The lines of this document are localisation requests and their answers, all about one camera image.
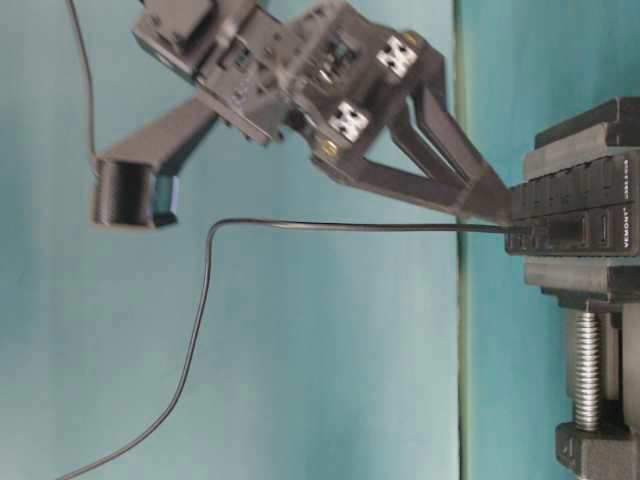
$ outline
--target teal wall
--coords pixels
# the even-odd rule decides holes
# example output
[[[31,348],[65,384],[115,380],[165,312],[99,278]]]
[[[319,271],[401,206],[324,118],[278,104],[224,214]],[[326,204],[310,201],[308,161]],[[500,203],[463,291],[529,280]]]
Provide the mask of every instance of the teal wall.
[[[274,1],[291,16],[306,2]],[[355,2],[452,51],[448,0]],[[340,187],[303,143],[221,127],[182,179],[181,224],[88,226],[82,82],[62,0],[0,17],[0,477],[45,479],[139,433],[175,388],[210,223],[229,215],[449,220]],[[190,94],[136,46],[133,0],[80,0],[106,147]],[[380,158],[400,162],[388,141]],[[457,478],[453,234],[221,234],[174,416],[94,479]]]
[[[547,126],[618,95],[640,95],[640,3],[459,0],[462,111],[471,138],[509,184]],[[565,324],[527,287],[502,240],[464,246],[465,477],[574,478],[556,463],[554,429],[571,418]]]

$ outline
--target threaded screw rod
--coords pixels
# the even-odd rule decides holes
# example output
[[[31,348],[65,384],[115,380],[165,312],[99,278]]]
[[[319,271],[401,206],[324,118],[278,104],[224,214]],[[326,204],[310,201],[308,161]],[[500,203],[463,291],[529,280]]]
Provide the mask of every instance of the threaded screw rod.
[[[576,427],[585,432],[600,428],[600,323],[595,313],[580,313],[576,320]]]

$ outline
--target robotic arm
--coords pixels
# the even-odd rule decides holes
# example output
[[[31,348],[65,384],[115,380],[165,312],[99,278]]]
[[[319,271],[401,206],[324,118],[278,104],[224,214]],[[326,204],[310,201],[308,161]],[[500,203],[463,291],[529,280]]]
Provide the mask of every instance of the robotic arm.
[[[447,112],[444,57],[415,32],[371,23],[339,0],[291,23],[256,0],[143,3],[136,39],[196,94],[96,155],[97,224],[175,222],[177,174],[218,118],[263,145],[289,127],[341,184],[510,223],[508,189]],[[385,128],[424,175],[366,157]]]

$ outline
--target teal backdrop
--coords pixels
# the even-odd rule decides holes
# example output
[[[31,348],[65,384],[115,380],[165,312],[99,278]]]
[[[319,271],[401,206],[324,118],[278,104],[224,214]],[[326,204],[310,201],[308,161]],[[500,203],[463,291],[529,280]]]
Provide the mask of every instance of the teal backdrop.
[[[137,47],[129,28],[138,2],[78,3],[104,148],[191,89]],[[273,3],[285,18],[307,4]],[[448,0],[354,3],[418,30],[451,58]],[[213,221],[450,220],[332,183],[297,138],[263,150],[219,127],[184,171],[179,226],[91,228],[82,81],[64,3],[4,0],[0,27],[3,479],[53,478],[119,447],[161,412],[182,365]],[[376,154],[402,160],[387,139]],[[235,228],[216,248],[182,403],[142,446],[87,478],[457,478],[453,234]]]
[[[478,148],[509,185],[534,135],[612,97],[640,95],[640,3],[459,0],[459,107]],[[565,321],[523,284],[501,239],[468,237],[464,476],[575,478],[555,461],[554,429],[571,418]]]

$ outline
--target black cable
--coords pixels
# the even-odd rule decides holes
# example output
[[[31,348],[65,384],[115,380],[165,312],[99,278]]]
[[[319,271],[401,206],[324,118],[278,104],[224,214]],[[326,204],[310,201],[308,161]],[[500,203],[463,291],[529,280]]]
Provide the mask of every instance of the black cable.
[[[204,315],[204,309],[207,304],[207,298],[209,295],[209,286],[211,283],[211,265],[213,258],[213,239],[216,233],[223,227],[232,225],[254,225],[260,227],[277,228],[283,230],[307,230],[307,231],[333,231],[333,232],[477,232],[477,233],[497,233],[505,234],[510,231],[516,231],[516,229],[509,229],[504,227],[496,227],[489,225],[465,225],[465,224],[367,224],[367,223],[315,223],[315,222],[293,222],[285,220],[266,220],[256,218],[229,218],[226,220],[215,223],[210,229],[207,235],[207,241],[205,244],[205,256],[204,256],[204,280],[202,283],[202,292],[200,294],[200,300],[198,302],[198,309],[196,311],[196,318],[193,324],[193,330],[191,332],[191,338],[189,340],[189,347],[187,349],[187,357],[182,367],[182,373],[180,380],[178,381],[178,388],[176,389],[171,402],[162,414],[140,435],[127,443],[122,448],[110,453],[109,455],[85,466],[79,468],[71,473],[67,473],[59,477],[57,480],[71,480],[83,475],[91,470],[94,470],[106,463],[115,460],[116,458],[124,455],[131,449],[142,443],[147,437],[155,432],[160,425],[167,419],[171,412],[175,408],[176,404],[182,396],[184,387],[189,377],[189,371],[191,369],[191,363],[193,361],[193,354],[196,349],[196,343],[198,341],[198,334],[202,325],[202,318]]]
[[[69,16],[71,17],[71,24],[73,26],[73,33],[75,35],[76,45],[80,52],[80,63],[82,64],[82,77],[84,78],[85,85],[85,108],[87,119],[87,131],[86,141],[87,149],[89,150],[91,167],[95,170],[95,155],[96,155],[96,134],[95,134],[95,100],[93,93],[93,77],[91,75],[91,65],[89,64],[89,55],[87,54],[87,47],[84,43],[84,37],[82,35],[82,28],[80,27],[80,20],[78,19],[78,12],[73,0],[66,0],[67,9],[69,10]]]

